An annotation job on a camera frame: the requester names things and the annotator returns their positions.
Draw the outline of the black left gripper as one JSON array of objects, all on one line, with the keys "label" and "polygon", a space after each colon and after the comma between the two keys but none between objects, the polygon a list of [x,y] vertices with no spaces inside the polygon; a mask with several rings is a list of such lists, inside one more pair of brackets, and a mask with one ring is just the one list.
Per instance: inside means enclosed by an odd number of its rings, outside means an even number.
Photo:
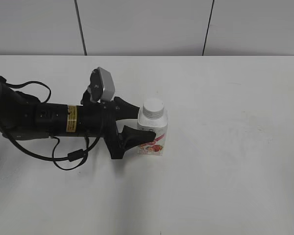
[{"label": "black left gripper", "polygon": [[117,120],[137,119],[139,107],[132,105],[116,96],[111,101],[92,103],[86,98],[81,100],[81,125],[87,137],[95,137],[94,142],[86,147],[88,153],[103,138],[113,160],[123,158],[125,150],[132,149],[144,143],[153,142],[156,134],[124,126],[118,132]]}]

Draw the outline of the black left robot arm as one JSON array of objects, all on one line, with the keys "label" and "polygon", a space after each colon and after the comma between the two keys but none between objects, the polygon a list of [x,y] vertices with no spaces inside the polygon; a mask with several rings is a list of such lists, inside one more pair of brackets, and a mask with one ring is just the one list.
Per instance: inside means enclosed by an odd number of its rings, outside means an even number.
[{"label": "black left robot arm", "polygon": [[80,105],[54,104],[20,91],[0,76],[0,132],[15,146],[19,141],[49,137],[103,138],[112,159],[140,144],[151,142],[156,134],[125,126],[117,121],[136,119],[139,108],[114,95],[111,76],[95,69]]}]

